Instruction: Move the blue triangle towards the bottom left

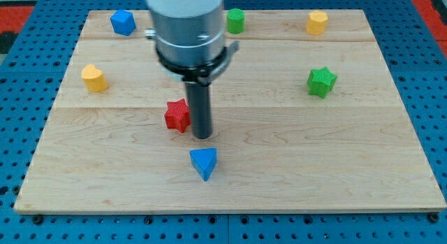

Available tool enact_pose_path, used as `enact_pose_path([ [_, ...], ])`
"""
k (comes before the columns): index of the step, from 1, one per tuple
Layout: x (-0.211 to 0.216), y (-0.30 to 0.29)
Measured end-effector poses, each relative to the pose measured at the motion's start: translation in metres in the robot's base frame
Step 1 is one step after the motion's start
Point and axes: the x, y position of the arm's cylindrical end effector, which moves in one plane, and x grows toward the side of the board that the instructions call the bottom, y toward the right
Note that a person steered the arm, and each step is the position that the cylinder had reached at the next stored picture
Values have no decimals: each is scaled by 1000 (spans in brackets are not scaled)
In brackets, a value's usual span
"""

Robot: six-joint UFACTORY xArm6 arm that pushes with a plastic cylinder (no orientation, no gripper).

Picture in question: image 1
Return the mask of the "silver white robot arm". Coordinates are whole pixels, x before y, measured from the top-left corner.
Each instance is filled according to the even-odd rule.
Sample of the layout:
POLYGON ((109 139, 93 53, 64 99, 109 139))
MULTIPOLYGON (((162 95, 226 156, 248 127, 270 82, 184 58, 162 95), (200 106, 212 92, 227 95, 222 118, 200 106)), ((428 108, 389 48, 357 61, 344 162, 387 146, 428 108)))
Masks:
POLYGON ((159 61, 179 80, 208 86, 239 49, 226 46, 224 0, 146 0, 159 61))

